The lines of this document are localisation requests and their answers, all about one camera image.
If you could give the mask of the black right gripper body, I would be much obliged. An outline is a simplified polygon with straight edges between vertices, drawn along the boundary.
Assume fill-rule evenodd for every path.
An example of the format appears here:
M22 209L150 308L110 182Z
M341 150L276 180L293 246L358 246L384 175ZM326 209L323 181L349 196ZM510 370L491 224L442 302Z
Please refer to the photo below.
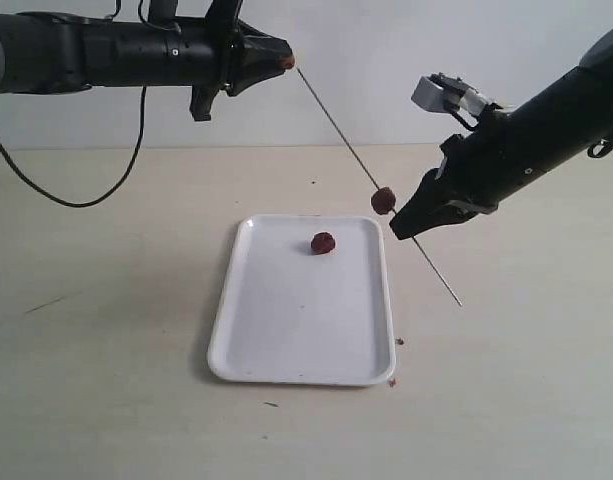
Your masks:
M467 136L453 134L441 145L444 160L435 176L441 205L489 214L526 187L521 148L525 119L518 112L492 113Z

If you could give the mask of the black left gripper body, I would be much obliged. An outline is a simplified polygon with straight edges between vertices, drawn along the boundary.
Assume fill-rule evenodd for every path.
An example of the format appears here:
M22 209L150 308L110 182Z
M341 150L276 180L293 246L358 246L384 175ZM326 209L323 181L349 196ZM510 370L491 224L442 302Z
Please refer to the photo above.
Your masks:
M209 121L228 72L243 1L212 1L203 17L177 16L175 84L191 87L194 121Z

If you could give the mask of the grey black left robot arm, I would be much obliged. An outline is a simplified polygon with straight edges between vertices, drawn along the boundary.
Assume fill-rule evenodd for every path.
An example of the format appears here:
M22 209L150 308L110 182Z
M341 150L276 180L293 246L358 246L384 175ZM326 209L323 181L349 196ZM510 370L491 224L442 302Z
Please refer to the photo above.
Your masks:
M239 1L214 1L203 17L156 1L147 20L70 13L0 13L0 94L58 95L93 87L182 86L197 122L219 92L235 97L295 64L284 39L248 25Z

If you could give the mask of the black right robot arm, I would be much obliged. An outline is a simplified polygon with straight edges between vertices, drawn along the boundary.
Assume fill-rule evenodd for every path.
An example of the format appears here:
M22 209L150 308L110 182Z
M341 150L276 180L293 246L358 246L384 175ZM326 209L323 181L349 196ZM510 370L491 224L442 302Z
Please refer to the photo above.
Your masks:
M560 79L521 106L504 110L460 78L420 78L411 100L431 113L475 119L467 136L440 146L428 171L390 228L400 240L494 213L499 204L580 152L613 151L613 29Z

